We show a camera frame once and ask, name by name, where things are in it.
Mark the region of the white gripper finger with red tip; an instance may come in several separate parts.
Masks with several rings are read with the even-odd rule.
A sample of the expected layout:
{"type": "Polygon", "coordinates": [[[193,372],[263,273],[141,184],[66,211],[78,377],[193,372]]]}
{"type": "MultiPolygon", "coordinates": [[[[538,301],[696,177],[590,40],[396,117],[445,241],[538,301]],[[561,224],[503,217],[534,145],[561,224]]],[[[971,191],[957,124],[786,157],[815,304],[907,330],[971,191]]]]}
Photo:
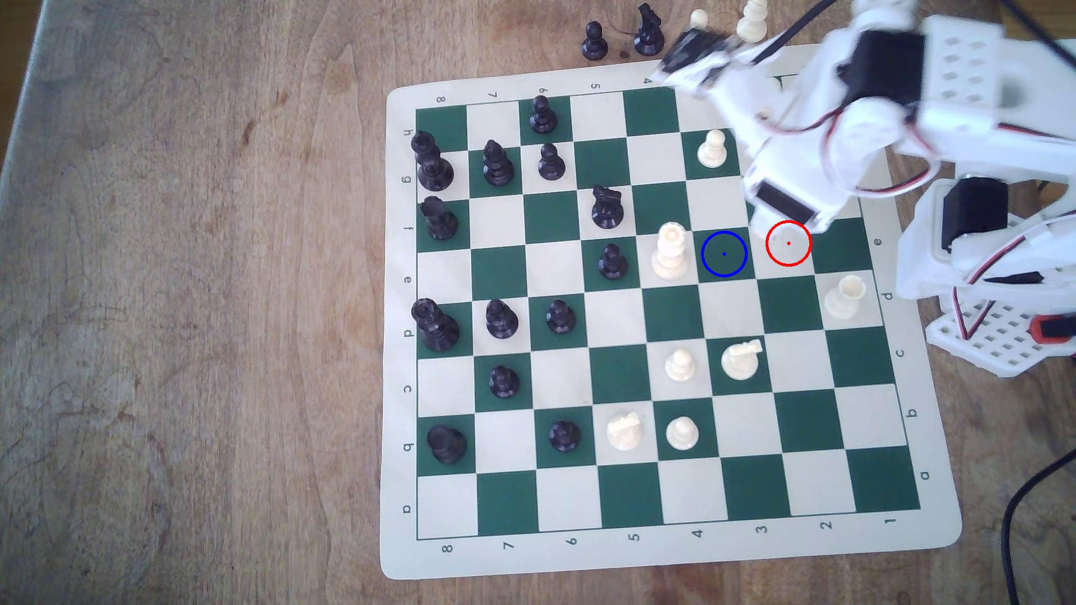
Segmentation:
{"type": "Polygon", "coordinates": [[[655,70],[655,82],[716,83],[731,62],[730,57],[698,57],[691,62],[665,57],[655,70]]]}
{"type": "Polygon", "coordinates": [[[695,100],[714,100],[717,97],[730,97],[734,90],[744,89],[744,78],[672,78],[672,87],[683,96],[695,100]]]}

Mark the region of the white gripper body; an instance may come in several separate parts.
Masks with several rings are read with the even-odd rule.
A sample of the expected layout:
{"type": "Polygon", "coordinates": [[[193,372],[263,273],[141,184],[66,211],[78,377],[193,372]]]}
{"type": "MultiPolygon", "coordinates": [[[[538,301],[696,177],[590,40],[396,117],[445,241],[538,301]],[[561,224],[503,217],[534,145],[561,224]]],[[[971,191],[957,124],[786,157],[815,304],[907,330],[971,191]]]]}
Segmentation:
{"type": "Polygon", "coordinates": [[[732,131],[736,147],[746,156],[756,156],[774,137],[797,136],[819,125],[817,114],[796,115],[797,99],[785,92],[766,68],[751,67],[744,57],[717,50],[710,57],[730,57],[732,62],[720,78],[744,78],[744,89],[710,100],[724,128],[732,131]]]}

